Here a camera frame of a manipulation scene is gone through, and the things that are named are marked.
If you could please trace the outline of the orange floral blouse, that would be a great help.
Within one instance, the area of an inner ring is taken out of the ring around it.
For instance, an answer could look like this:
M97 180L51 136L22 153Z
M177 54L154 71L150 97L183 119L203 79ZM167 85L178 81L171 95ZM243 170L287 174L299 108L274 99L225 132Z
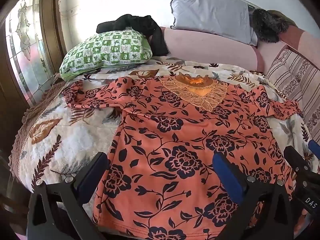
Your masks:
M212 167L221 153L261 182L283 180L285 163L268 118L299 115L294 101L274 101L210 77L120 77L90 90L76 81L64 92L74 109L114 107L121 122L98 185L93 222L144 239L215 239L233 203Z

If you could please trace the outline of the leaf pattern fleece blanket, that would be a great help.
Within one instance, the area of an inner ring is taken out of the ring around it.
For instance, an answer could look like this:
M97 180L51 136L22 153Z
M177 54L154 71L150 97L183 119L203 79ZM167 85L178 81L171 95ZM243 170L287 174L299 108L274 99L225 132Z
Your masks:
M114 107L69 107L63 92L76 81L82 81L83 89L90 90L108 85L120 77L151 79L175 77L180 74L192 78L210 77L231 85L239 85L246 91L263 86L270 99L287 101L284 94L263 76L227 64L182 62L176 58L168 58L150 60L134 67L96 70L71 81L53 85L45 98L25 115L10 156L12 172L27 189L33 190L39 180L53 184L63 181L66 177L76 176L99 152L105 153L108 158L121 122L121 111ZM311 135L302 119L301 111L299 115L284 121L268 118L268 123L282 154L285 147L291 145L308 162L313 172L319 172L319 161L308 149ZM291 177L293 192L296 175L292 168ZM92 202L86 207L92 220L96 192L97 189Z

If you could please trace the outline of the dark furry cushion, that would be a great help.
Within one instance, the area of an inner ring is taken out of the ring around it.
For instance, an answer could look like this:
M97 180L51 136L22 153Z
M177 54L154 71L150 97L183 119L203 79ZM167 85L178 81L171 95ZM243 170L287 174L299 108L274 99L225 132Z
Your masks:
M293 20L276 10L254 9L251 20L257 38L267 43L277 43L279 35L286 32L289 26L297 26Z

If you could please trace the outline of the stained glass wooden door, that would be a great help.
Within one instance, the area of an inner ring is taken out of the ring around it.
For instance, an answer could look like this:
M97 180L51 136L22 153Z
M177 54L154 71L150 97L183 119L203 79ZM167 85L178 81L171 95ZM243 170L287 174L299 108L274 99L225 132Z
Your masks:
M58 0L1 0L1 156L39 103L66 54Z

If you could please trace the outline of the green white patterned pillow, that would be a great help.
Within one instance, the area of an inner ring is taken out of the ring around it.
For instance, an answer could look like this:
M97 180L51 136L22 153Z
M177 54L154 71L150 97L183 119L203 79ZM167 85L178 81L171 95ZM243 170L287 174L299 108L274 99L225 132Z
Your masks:
M152 58L146 37L126 28L95 34L73 47L64 57L59 72L63 80L97 68L143 64Z

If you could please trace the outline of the grey pillow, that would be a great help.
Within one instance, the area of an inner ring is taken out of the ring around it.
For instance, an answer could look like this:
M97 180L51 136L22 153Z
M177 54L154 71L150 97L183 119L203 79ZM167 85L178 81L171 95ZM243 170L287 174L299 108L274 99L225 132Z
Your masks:
M249 7L242 0L171 0L172 29L199 31L256 46Z

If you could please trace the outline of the black garment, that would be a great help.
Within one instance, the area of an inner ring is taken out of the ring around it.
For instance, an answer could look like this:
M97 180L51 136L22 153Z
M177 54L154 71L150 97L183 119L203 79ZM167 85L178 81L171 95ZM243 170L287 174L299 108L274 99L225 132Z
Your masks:
M163 30L150 15L140 17L125 14L115 21L99 23L96 33L119 31L125 30L126 28L132 28L147 38L153 56L166 56L169 54Z

